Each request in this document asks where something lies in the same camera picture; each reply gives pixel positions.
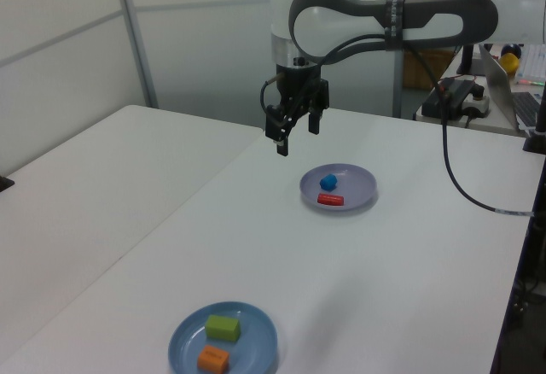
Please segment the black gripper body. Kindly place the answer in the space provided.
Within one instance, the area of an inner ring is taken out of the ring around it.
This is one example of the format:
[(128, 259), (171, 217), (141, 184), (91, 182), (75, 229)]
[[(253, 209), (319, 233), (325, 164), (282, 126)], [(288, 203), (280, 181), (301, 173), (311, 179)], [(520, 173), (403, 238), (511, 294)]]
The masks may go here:
[(320, 67), (290, 68), (277, 65), (276, 72), (281, 75), (276, 88), (281, 96), (280, 104), (284, 114), (294, 110), (306, 114), (309, 108), (329, 108), (329, 84), (321, 77)]

